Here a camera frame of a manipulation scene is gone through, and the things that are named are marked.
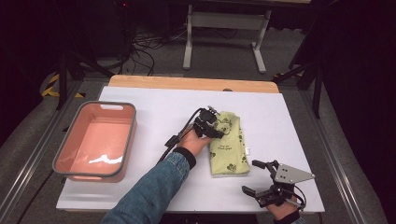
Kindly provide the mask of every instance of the yellow object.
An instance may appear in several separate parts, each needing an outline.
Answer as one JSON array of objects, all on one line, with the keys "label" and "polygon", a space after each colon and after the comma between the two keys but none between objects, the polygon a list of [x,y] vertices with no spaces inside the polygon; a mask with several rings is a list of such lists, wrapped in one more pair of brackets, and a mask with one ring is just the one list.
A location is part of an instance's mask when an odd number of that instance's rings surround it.
[{"label": "yellow object", "polygon": [[221,112],[217,117],[215,128],[223,132],[224,136],[221,139],[214,139],[210,143],[212,175],[248,173],[249,166],[240,118],[232,112]]}]

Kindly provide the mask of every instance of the plastic container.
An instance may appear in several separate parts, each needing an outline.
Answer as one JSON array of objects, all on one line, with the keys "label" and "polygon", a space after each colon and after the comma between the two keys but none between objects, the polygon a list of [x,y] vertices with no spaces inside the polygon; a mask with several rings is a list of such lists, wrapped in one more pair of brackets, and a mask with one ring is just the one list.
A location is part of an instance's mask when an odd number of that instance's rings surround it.
[{"label": "plastic container", "polygon": [[131,104],[83,104],[55,156],[53,170],[75,181],[120,182],[136,126],[136,109]]}]

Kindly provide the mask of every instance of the wire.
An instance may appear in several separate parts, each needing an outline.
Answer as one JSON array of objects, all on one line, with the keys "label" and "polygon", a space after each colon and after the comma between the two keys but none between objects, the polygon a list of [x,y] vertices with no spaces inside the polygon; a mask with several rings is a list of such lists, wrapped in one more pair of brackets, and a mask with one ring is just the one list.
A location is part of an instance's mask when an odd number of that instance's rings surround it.
[{"label": "wire", "polygon": [[117,75],[119,75],[119,74],[122,73],[122,66],[123,66],[123,64],[120,66],[120,70],[119,70],[119,72],[117,73]]},{"label": "wire", "polygon": [[304,200],[302,201],[302,203],[304,203],[304,205],[306,205],[306,198],[305,198],[305,195],[304,195],[303,191],[299,187],[297,187],[295,185],[294,185],[294,187],[297,188],[297,190],[299,190],[303,194]]},{"label": "wire", "polygon": [[184,30],[180,34],[176,33],[176,37],[173,37],[172,39],[164,39],[162,37],[152,37],[152,36],[148,35],[148,37],[135,39],[134,44],[139,47],[142,47],[142,50],[160,49],[172,41],[175,41],[177,39],[184,39],[184,38],[180,38],[180,37],[184,33],[187,32],[187,29],[184,27],[182,27],[182,29],[184,29]]},{"label": "wire", "polygon": [[50,177],[53,174],[53,170],[51,170],[49,172],[49,174],[47,175],[46,179],[43,181],[43,183],[41,183],[40,187],[38,188],[38,190],[35,192],[35,195],[33,195],[33,198],[29,201],[29,203],[26,205],[26,207],[23,209],[23,212],[20,216],[20,218],[18,219],[17,223],[21,223],[21,221],[23,220],[23,217],[26,215],[26,212],[29,210],[30,206],[32,205],[33,201],[35,200],[35,198],[37,197],[38,193],[44,188],[44,186],[46,185],[47,181],[50,179]]},{"label": "wire", "polygon": [[[105,68],[105,69],[113,69],[113,68],[116,68],[116,67],[119,67],[119,66],[122,66],[123,64],[125,64],[126,63],[126,61],[128,61],[128,59],[129,59],[129,57],[126,55],[126,56],[123,56],[123,59],[120,61],[120,62],[117,62],[117,63],[113,63],[113,64],[111,64],[111,65],[107,65],[107,66],[102,66],[102,65],[100,65],[101,67],[103,67],[103,68]],[[86,71],[86,72],[95,72],[96,70],[94,70],[94,69],[92,69],[92,68],[90,68],[90,67],[87,67],[87,66],[81,66],[82,67],[82,69],[84,69],[84,71]]]},{"label": "wire", "polygon": [[132,62],[134,63],[134,69],[131,72],[131,75],[134,73],[134,70],[136,69],[136,62],[134,61],[134,59],[132,59]]},{"label": "wire", "polygon": [[197,110],[192,114],[192,116],[189,118],[189,120],[188,120],[187,123],[184,125],[184,127],[183,127],[183,128],[180,130],[180,132],[177,134],[177,136],[172,136],[172,137],[169,139],[169,141],[170,141],[170,140],[172,140],[173,138],[176,137],[176,138],[177,138],[177,141],[174,142],[174,143],[172,143],[172,145],[169,146],[169,147],[165,150],[165,152],[161,155],[160,159],[158,160],[157,164],[158,164],[160,161],[163,161],[163,159],[165,159],[166,155],[168,155],[169,151],[170,151],[177,143],[180,142],[180,139],[182,139],[182,138],[188,133],[188,132],[186,132],[186,133],[183,135],[184,131],[186,131],[187,127],[189,127],[191,121],[195,118],[195,115],[196,115],[198,112],[200,112],[201,110],[202,110],[202,108],[197,109]]},{"label": "wire", "polygon": [[319,223],[322,224],[323,223],[323,218],[321,216],[321,213],[318,213],[318,216],[319,216]]},{"label": "wire", "polygon": [[134,61],[134,63],[138,63],[138,64],[140,64],[140,65],[143,65],[143,66],[147,67],[147,68],[149,69],[149,70],[148,70],[148,77],[149,77],[149,76],[152,76],[152,74],[154,73],[154,65],[155,65],[154,58],[153,58],[149,53],[143,51],[142,49],[136,49],[136,50],[135,50],[135,53],[136,53],[136,55],[137,55],[139,58],[140,58],[140,55],[139,55],[138,52],[142,52],[142,53],[145,53],[146,55],[148,55],[148,56],[150,57],[151,61],[152,61],[152,66],[148,66],[148,65],[146,65],[146,64],[143,64],[143,63],[138,62],[138,61],[134,58],[134,55],[133,55],[133,54],[130,55],[130,58]]},{"label": "wire", "polygon": [[222,33],[219,31],[219,29],[209,29],[209,31],[211,31],[211,32],[213,32],[213,33],[216,33],[216,34],[218,34],[218,35],[220,35],[221,37],[224,37],[224,38],[226,38],[226,39],[232,39],[232,38],[234,38],[234,37],[236,36],[236,34],[238,33],[238,30],[230,30],[230,31],[233,31],[233,34],[232,34],[231,36],[226,36],[226,35],[222,34]]}]

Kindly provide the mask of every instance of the white table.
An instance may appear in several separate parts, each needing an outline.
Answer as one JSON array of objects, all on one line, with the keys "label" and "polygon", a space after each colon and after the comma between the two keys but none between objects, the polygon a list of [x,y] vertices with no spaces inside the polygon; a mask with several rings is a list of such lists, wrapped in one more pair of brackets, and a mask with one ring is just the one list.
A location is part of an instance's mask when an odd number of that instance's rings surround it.
[{"label": "white table", "polygon": [[[273,161],[311,172],[289,111],[280,93],[192,91],[104,87],[101,101],[135,105],[137,129],[125,178],[120,183],[66,180],[57,203],[62,210],[108,210],[153,167],[166,150],[164,143],[180,131],[199,107],[212,105],[232,111],[241,127],[252,160]],[[247,186],[265,190],[273,184],[267,170],[250,166],[244,176],[215,177],[210,174],[208,148],[197,157],[197,165],[172,200],[168,212],[258,213],[264,211],[241,190]],[[306,213],[323,212],[315,180],[298,183],[307,199]]]}]

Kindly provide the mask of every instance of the blue denim sleeve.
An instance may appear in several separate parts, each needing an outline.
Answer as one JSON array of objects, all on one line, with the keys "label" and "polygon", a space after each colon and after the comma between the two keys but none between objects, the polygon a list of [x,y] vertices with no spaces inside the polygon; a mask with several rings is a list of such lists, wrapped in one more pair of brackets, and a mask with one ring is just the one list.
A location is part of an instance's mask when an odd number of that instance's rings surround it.
[{"label": "blue denim sleeve", "polygon": [[101,223],[159,223],[189,172],[186,158],[170,153],[139,179]]},{"label": "blue denim sleeve", "polygon": [[305,224],[305,220],[302,217],[299,217],[293,224]]}]

